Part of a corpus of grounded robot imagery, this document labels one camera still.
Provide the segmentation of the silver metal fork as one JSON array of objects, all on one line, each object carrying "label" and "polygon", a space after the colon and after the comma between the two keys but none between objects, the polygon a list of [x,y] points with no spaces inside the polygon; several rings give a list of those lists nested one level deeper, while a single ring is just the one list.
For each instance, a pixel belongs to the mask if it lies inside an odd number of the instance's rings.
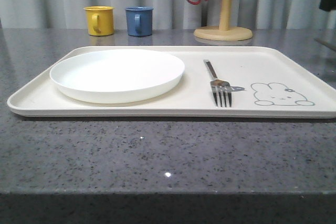
[{"label": "silver metal fork", "polygon": [[232,92],[229,82],[220,80],[208,59],[203,60],[205,66],[210,72],[212,80],[210,81],[211,90],[215,105],[218,108],[227,108],[232,106]]}]

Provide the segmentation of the wooden mug tree stand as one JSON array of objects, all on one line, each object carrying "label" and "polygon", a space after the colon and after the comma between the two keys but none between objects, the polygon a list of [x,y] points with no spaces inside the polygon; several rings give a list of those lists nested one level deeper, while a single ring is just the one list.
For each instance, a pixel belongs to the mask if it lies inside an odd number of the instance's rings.
[{"label": "wooden mug tree stand", "polygon": [[194,36],[214,41],[241,41],[251,39],[253,33],[250,29],[230,25],[232,0],[222,0],[219,25],[204,26],[194,30]]}]

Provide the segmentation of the yellow enamel mug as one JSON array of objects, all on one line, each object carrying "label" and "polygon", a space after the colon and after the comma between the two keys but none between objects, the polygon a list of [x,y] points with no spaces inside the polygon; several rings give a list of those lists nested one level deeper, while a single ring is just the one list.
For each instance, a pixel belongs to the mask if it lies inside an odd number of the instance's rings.
[{"label": "yellow enamel mug", "polygon": [[91,36],[109,36],[114,34],[113,7],[85,7],[88,34]]}]

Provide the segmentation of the cream rabbit serving tray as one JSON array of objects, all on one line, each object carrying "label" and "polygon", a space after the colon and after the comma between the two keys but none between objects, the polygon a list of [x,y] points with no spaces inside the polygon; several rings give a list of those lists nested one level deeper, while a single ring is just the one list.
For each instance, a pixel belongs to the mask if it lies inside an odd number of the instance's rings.
[{"label": "cream rabbit serving tray", "polygon": [[[171,91],[144,101],[94,104],[62,94],[49,70],[13,93],[10,110],[32,117],[200,116],[231,118],[334,118],[335,89],[281,52],[267,47],[152,46],[180,58],[185,72]],[[221,79],[243,91],[218,108],[210,88],[208,59]]]}]

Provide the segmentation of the blue enamel mug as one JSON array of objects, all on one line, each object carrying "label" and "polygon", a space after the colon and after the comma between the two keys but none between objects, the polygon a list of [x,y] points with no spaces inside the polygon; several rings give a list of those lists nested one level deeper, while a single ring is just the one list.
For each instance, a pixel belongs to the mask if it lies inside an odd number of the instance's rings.
[{"label": "blue enamel mug", "polygon": [[144,37],[152,35],[153,7],[127,7],[125,14],[129,36]]}]

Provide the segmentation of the white round plate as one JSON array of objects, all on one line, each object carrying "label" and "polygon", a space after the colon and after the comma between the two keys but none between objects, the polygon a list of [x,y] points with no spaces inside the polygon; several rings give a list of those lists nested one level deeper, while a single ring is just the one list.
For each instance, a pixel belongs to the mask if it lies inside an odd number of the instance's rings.
[{"label": "white round plate", "polygon": [[184,62],[166,52],[112,49],[65,59],[51,68],[49,76],[68,97],[118,104],[154,98],[172,90],[184,70]]}]

